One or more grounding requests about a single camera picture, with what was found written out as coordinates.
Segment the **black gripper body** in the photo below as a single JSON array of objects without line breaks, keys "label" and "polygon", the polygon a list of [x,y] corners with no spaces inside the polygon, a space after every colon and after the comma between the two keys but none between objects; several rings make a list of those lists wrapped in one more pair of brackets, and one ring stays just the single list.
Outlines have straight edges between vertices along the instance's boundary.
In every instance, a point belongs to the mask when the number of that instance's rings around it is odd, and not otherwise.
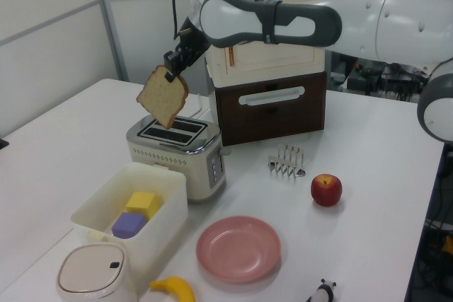
[{"label": "black gripper body", "polygon": [[180,40],[176,45],[177,69],[192,66],[210,47],[205,34],[189,18],[184,20],[176,37]]}]

